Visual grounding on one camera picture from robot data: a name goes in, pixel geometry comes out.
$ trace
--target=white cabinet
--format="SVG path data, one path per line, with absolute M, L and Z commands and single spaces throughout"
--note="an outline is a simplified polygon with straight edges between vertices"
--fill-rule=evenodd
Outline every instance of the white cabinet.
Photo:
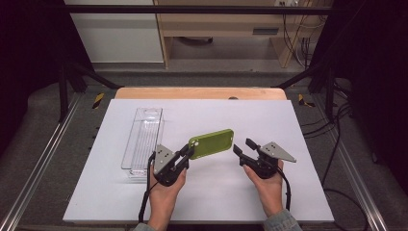
M 151 0 L 64 0 L 67 5 L 153 5 Z M 163 63 L 156 15 L 72 13 L 93 63 Z

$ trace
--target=white table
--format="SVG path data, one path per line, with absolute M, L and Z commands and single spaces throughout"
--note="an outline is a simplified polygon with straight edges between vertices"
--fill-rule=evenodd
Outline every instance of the white table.
M 275 141 L 296 159 L 284 165 L 292 187 L 291 213 L 299 222 L 334 221 L 289 100 L 113 99 L 66 209 L 76 223 L 136 223 L 144 184 L 132 183 L 121 161 L 136 108 L 163 108 L 162 144 L 176 151 L 189 138 L 230 128 L 234 143 Z M 145 219 L 149 218 L 147 206 Z M 172 223 L 260 223 L 266 218 L 252 182 L 232 148 L 190 161 Z

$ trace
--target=human hand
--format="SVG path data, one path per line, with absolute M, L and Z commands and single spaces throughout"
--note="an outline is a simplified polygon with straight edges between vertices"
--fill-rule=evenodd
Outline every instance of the human hand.
M 147 224 L 157 231 L 167 229 L 171 215 L 176 205 L 177 195 L 186 183 L 186 169 L 180 173 L 177 181 L 169 186 L 163 186 L 157 182 L 153 175 L 153 167 L 150 169 L 150 190 L 149 200 L 151 214 Z
M 283 162 L 278 161 L 278 165 L 283 169 Z M 269 179 L 261 179 L 252 168 L 244 165 L 248 178 L 254 183 L 258 191 L 259 198 L 264 209 L 265 214 L 269 218 L 283 210 L 282 205 L 282 177 L 276 172 Z

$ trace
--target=smartphone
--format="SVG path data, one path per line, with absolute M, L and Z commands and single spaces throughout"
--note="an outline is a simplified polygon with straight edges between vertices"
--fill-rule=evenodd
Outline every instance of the smartphone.
M 233 138 L 234 132 L 231 129 L 191 138 L 189 146 L 194 147 L 194 154 L 190 160 L 228 150 L 232 145 Z

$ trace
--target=clear plastic tray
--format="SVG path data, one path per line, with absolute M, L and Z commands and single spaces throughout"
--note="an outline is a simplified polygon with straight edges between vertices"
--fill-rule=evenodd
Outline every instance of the clear plastic tray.
M 121 166 L 133 180 L 146 182 L 147 161 L 162 141 L 164 123 L 162 109 L 137 108 Z

